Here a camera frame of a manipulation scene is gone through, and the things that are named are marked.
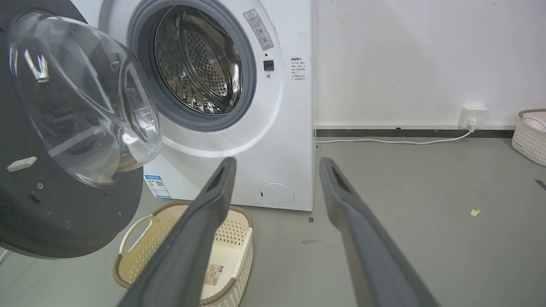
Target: power outlet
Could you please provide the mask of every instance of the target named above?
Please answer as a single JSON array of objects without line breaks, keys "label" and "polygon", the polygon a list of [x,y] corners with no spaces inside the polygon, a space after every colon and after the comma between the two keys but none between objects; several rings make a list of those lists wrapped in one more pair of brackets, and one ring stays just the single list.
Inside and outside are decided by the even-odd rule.
[{"label": "power outlet", "polygon": [[457,124],[461,128],[470,128],[468,122],[474,120],[476,128],[483,127],[485,121],[489,118],[489,109],[476,103],[468,103],[462,106],[461,114]]}]

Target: laundry basket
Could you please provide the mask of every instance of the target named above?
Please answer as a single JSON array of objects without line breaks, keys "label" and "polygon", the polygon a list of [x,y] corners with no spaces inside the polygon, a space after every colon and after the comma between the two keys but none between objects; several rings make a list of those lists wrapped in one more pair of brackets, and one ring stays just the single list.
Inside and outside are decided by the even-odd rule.
[{"label": "laundry basket", "polygon": [[524,110],[519,117],[512,146],[531,161],[546,166],[546,109]]},{"label": "laundry basket", "polygon": [[[170,203],[135,222],[121,241],[114,263],[114,280],[122,287],[131,284],[144,269],[190,202]],[[127,239],[148,222],[136,242],[126,250]],[[252,266],[252,218],[241,208],[231,206],[225,221],[215,233],[199,306],[235,307],[241,302]]]}]

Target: floor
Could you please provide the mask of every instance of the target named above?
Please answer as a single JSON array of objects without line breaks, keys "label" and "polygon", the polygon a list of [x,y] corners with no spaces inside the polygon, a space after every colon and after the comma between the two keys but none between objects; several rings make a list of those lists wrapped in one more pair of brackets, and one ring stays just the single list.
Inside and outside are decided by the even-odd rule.
[{"label": "floor", "polygon": [[[320,144],[317,157],[337,162],[443,307],[546,306],[546,191],[535,182],[546,168],[509,140]],[[315,189],[313,213],[245,208],[254,263],[241,307],[355,305],[341,237]],[[135,219],[166,202],[145,188]],[[115,306],[121,238],[77,259],[9,254],[0,305]]]}]

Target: wall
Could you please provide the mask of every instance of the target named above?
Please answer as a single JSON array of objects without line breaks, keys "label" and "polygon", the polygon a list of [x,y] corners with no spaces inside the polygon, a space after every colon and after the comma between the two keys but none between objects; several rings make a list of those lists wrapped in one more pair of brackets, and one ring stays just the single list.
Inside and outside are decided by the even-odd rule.
[{"label": "wall", "polygon": [[510,129],[546,108],[546,1],[317,0],[318,128]]}]

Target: white basket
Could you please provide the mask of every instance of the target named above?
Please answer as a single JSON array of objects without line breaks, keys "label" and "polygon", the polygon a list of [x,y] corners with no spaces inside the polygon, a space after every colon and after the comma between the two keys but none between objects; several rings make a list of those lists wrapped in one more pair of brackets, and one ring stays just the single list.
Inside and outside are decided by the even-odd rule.
[{"label": "white basket", "polygon": [[537,130],[529,124],[529,120],[536,121],[540,126],[546,125],[544,121],[531,115],[537,112],[545,112],[546,109],[525,110],[519,113],[521,121],[516,126],[514,136],[512,138],[512,146],[522,155],[529,158],[531,161],[546,166],[546,133]]},{"label": "white basket", "polygon": [[[187,201],[170,203],[129,228],[112,270],[114,280],[120,286],[130,288],[188,206]],[[126,250],[129,236],[146,221],[149,224],[144,232]],[[215,234],[209,265],[204,272],[205,284],[199,306],[239,305],[252,267],[252,228],[250,215],[241,208],[231,206]]]}]

